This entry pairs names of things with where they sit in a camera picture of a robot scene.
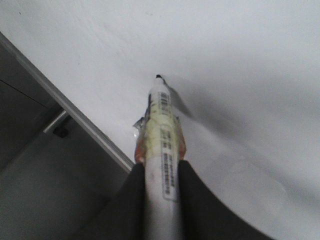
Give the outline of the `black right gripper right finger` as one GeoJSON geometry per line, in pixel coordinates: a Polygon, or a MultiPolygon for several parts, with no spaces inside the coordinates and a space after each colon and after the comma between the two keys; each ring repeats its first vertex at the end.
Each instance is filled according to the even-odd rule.
{"type": "Polygon", "coordinates": [[[238,217],[203,183],[190,163],[178,163],[182,221],[187,240],[270,240],[238,217]]]}

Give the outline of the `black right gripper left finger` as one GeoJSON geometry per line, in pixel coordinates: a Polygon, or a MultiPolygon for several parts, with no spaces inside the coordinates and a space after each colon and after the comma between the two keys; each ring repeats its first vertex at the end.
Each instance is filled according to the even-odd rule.
{"type": "Polygon", "coordinates": [[[145,201],[145,168],[133,166],[116,196],[82,229],[76,240],[143,239],[145,201]]]}

